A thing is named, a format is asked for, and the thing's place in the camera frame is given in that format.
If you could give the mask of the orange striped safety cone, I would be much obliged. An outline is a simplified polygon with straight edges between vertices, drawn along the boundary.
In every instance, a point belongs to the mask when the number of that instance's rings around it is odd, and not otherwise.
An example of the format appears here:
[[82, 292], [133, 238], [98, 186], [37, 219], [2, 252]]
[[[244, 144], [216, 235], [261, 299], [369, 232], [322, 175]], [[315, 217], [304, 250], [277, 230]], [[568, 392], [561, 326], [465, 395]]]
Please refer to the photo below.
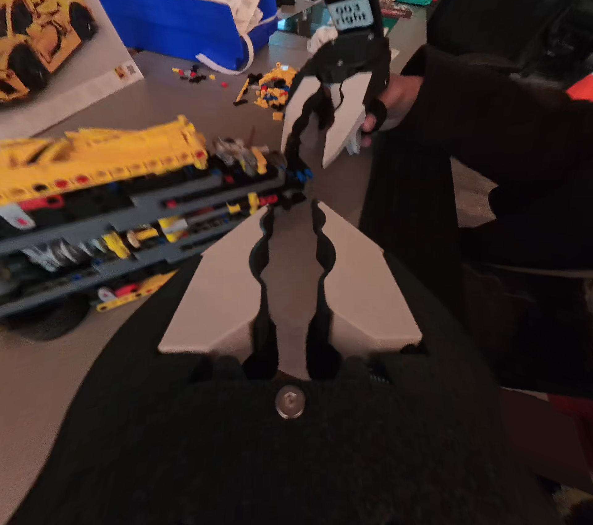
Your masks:
[[577, 81], [566, 90], [566, 94], [575, 101], [588, 101], [592, 103], [593, 100], [593, 74], [592, 72], [584, 78]]

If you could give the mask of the yellow toy brick car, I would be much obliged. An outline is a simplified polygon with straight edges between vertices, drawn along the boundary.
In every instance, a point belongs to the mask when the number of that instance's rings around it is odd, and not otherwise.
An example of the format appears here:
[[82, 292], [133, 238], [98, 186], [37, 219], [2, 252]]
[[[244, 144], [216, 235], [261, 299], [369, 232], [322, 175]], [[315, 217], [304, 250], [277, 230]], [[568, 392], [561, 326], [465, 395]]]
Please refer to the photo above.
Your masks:
[[279, 207], [282, 165], [296, 167], [251, 141], [209, 146], [182, 115], [1, 141], [1, 327], [52, 341], [90, 311], [151, 296], [259, 208]]

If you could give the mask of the crumpled white paper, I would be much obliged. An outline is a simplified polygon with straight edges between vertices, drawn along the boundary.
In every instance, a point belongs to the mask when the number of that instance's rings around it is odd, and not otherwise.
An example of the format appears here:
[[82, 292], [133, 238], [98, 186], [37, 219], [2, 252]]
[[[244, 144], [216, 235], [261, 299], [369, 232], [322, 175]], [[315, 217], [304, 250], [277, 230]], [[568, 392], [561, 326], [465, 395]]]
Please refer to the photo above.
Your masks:
[[327, 43], [337, 38], [338, 31], [334, 25], [322, 25], [314, 32], [307, 41], [307, 52], [314, 55]]

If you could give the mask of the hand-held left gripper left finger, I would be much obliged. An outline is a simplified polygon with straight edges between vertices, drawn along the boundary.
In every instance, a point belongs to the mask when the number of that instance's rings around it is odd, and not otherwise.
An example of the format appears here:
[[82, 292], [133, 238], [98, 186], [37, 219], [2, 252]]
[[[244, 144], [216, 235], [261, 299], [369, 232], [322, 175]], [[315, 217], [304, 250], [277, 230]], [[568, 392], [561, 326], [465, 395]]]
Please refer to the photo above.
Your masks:
[[160, 353], [232, 357], [250, 379], [276, 375], [277, 331], [262, 279], [274, 218], [273, 208], [264, 205], [202, 254]]

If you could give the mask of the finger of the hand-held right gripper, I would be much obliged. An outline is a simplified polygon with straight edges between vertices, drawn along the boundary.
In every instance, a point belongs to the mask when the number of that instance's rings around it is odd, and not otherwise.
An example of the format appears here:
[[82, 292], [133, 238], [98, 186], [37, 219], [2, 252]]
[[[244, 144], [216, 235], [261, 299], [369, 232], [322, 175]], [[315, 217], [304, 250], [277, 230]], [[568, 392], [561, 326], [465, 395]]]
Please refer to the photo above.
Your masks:
[[304, 76], [300, 82], [293, 83], [284, 111], [284, 124], [281, 136], [281, 151], [288, 165], [296, 165], [300, 156], [302, 134], [309, 126], [311, 115], [324, 99], [322, 83], [316, 76]]
[[359, 72], [341, 83], [328, 86], [334, 117], [326, 132], [323, 168], [328, 168], [343, 150], [350, 155], [360, 153], [360, 127], [367, 115], [364, 97], [371, 77], [372, 72]]

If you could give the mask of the white car instruction booklet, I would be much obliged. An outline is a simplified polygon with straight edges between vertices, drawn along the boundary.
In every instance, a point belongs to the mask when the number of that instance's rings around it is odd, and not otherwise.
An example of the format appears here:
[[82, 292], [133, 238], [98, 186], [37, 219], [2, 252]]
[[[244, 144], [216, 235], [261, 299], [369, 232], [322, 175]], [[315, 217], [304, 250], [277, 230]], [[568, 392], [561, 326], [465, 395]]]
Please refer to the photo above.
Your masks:
[[99, 0], [1, 0], [1, 139], [37, 135], [140, 79]]

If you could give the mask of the scatter of red black bricks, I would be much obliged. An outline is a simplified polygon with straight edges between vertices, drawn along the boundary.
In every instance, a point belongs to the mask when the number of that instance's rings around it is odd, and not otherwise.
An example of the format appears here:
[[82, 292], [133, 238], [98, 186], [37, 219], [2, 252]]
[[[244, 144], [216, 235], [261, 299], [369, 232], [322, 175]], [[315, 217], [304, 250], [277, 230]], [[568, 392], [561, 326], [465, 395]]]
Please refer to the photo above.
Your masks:
[[202, 83], [204, 81], [211, 81], [211, 82], [216, 83], [218, 80], [220, 80], [220, 82], [218, 84], [222, 88], [227, 88], [228, 87], [228, 82], [227, 81], [223, 81], [221, 78], [218, 78], [218, 76], [216, 76], [214, 74], [208, 74], [208, 75], [201, 74], [199, 72], [199, 67], [197, 65], [193, 65], [189, 69], [183, 69], [183, 68], [179, 68], [179, 67], [172, 67], [171, 68], [171, 71], [181, 81], [188, 82], [190, 84], [200, 84], [200, 83]]

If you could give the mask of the white paper strip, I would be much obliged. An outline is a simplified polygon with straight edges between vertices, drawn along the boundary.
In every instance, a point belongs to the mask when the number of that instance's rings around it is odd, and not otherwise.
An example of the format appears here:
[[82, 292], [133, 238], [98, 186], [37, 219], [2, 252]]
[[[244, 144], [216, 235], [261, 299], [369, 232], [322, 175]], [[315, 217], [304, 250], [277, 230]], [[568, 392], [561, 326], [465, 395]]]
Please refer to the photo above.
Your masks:
[[273, 16], [263, 17], [242, 34], [234, 21], [224, 23], [221, 31], [216, 31], [198, 48], [195, 59], [220, 74], [240, 75], [251, 67], [255, 55], [268, 44], [277, 26], [277, 9]]

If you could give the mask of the person's black jacket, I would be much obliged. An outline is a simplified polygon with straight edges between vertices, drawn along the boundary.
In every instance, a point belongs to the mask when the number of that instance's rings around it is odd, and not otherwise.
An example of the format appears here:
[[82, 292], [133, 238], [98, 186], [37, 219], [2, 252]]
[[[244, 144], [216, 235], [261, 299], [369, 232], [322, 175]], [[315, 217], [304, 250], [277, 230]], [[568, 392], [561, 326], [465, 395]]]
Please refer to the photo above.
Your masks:
[[471, 330], [505, 388], [592, 399], [592, 181], [498, 185], [459, 230]]

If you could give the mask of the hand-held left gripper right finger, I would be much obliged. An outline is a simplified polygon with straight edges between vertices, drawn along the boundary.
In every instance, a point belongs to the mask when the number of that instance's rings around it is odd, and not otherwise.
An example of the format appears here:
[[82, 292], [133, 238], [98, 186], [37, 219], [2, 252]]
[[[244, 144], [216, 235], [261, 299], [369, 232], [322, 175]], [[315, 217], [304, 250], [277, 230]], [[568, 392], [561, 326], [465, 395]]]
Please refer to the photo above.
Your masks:
[[327, 204], [311, 204], [322, 268], [317, 302], [307, 331], [310, 379], [334, 379], [351, 357], [376, 363], [422, 341], [383, 249]]

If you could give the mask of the pile of small bricks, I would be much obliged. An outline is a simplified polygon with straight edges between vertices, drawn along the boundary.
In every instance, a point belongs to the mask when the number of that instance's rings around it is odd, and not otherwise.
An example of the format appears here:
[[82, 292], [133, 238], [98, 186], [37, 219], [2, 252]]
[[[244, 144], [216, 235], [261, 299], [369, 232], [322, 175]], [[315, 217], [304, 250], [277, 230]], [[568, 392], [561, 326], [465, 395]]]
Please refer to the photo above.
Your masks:
[[248, 103], [269, 110], [274, 121], [283, 121], [289, 93], [298, 69], [277, 62], [265, 74], [248, 74], [240, 92], [233, 101], [239, 107]]

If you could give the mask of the black dimpled mat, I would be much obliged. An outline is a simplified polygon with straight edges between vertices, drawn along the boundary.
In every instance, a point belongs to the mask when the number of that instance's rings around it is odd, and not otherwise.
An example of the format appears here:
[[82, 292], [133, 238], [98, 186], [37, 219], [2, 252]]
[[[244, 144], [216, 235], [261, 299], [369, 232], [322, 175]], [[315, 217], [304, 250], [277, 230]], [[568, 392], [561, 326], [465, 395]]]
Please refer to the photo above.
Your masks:
[[374, 137], [359, 229], [462, 324], [467, 318], [451, 159], [395, 130]]

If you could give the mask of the person's right hand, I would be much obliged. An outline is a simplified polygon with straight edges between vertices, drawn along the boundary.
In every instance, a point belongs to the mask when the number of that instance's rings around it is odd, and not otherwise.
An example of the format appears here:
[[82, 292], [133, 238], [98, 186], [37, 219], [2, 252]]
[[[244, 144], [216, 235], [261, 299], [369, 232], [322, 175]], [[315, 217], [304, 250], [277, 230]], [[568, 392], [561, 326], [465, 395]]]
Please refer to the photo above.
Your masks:
[[[423, 76], [390, 76], [389, 84], [383, 93], [378, 96], [378, 100], [382, 102], [387, 112], [381, 131], [396, 128], [404, 121], [418, 98], [423, 82]], [[361, 148], [371, 146], [373, 140], [371, 134], [376, 126], [376, 115], [367, 109], [366, 118], [360, 127], [362, 132]]]

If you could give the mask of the black grey brick assembly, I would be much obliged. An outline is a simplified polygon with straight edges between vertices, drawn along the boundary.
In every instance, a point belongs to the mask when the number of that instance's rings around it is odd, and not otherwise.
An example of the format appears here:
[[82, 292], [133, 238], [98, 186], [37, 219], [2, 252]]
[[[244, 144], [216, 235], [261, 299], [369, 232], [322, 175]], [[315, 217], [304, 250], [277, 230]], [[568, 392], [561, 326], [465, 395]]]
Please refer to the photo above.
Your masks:
[[302, 162], [296, 167], [282, 165], [279, 170], [284, 173], [284, 183], [277, 191], [277, 205], [284, 211], [289, 211], [307, 200], [314, 176], [311, 169]]

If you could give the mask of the blue plastic bin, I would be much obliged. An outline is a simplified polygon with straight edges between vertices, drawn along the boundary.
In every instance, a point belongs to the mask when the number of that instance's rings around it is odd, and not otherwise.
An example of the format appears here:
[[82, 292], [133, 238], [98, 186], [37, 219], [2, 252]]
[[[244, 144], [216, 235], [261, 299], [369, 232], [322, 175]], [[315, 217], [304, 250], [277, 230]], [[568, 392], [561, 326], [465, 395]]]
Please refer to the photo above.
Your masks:
[[228, 6], [202, 0], [99, 0], [126, 47], [196, 61], [203, 43], [233, 22]]

